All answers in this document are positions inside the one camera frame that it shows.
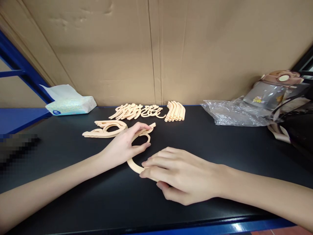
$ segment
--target black table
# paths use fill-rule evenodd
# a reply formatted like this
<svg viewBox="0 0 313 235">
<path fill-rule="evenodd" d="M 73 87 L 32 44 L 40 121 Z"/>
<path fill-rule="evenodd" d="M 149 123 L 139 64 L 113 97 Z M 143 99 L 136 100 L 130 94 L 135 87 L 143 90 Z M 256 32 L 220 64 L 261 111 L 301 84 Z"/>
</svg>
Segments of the black table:
<svg viewBox="0 0 313 235">
<path fill-rule="evenodd" d="M 86 115 L 51 117 L 28 130 L 26 133 L 37 134 L 40 141 L 1 174 L 0 193 L 100 152 L 112 139 L 84 138 L 82 133 L 96 129 L 94 121 L 107 120 L 114 113 L 114 108 L 97 107 Z M 201 106 L 186 106 L 186 118 L 181 122 L 140 117 L 125 123 L 131 127 L 137 121 L 156 123 L 150 133 L 152 145 L 134 158 L 137 164 L 171 146 L 214 163 L 313 188 L 313 174 L 291 158 L 300 153 L 275 140 L 266 127 L 216 126 Z M 134 144 L 145 141 L 142 136 Z M 190 206 L 167 201 L 154 181 L 141 179 L 125 163 L 73 188 L 9 234 L 129 233 L 275 217 L 221 198 Z"/>
</svg>

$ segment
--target clear plastic bag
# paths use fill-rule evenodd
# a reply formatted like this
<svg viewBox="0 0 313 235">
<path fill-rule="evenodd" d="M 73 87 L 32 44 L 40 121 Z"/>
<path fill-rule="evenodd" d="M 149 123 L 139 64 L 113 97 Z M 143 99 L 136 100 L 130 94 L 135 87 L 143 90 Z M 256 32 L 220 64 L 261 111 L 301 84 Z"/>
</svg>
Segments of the clear plastic bag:
<svg viewBox="0 0 313 235">
<path fill-rule="evenodd" d="M 273 120 L 271 111 L 252 106 L 243 96 L 233 101 L 204 100 L 201 106 L 214 118 L 216 125 L 267 126 L 283 120 Z"/>
</svg>

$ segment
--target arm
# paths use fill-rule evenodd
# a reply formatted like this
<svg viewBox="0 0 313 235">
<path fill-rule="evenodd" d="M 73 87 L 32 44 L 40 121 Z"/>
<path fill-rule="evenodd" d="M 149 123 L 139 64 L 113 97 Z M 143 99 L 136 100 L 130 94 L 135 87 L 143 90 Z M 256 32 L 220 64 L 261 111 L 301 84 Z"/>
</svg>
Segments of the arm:
<svg viewBox="0 0 313 235">
<path fill-rule="evenodd" d="M 312 189 L 210 163 L 169 147 L 142 165 L 149 168 L 140 177 L 160 180 L 157 186 L 168 200 L 189 205 L 223 197 L 267 210 L 313 231 Z"/>
<path fill-rule="evenodd" d="M 100 153 L 0 194 L 0 234 L 6 233 L 78 184 L 145 151 L 150 143 L 131 146 L 133 136 L 142 129 L 149 130 L 150 127 L 138 122 L 116 136 Z"/>
</svg>

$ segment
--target tissue pack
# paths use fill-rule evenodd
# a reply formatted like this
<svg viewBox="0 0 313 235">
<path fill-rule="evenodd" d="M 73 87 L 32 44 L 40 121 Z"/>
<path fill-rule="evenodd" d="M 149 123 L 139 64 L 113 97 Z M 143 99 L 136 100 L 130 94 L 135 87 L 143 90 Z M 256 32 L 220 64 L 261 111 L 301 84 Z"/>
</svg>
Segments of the tissue pack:
<svg viewBox="0 0 313 235">
<path fill-rule="evenodd" d="M 97 104 L 92 96 L 83 96 L 79 99 L 54 101 L 47 104 L 46 109 L 55 116 L 61 116 L 89 113 L 96 106 Z"/>
<path fill-rule="evenodd" d="M 46 105 L 46 109 L 55 116 L 86 114 L 97 106 L 92 96 L 82 96 L 70 85 L 41 86 L 55 100 Z"/>
</svg>

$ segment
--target wall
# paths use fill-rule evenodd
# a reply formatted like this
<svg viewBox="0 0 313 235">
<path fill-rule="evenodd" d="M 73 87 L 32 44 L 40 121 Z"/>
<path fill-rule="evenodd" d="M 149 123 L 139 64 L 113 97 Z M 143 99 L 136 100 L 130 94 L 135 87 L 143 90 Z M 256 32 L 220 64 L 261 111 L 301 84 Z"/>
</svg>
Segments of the wall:
<svg viewBox="0 0 313 235">
<path fill-rule="evenodd" d="M 311 9 L 311 0 L 2 0 L 0 29 L 50 85 L 100 106 L 199 104 L 291 68 L 313 41 Z"/>
</svg>

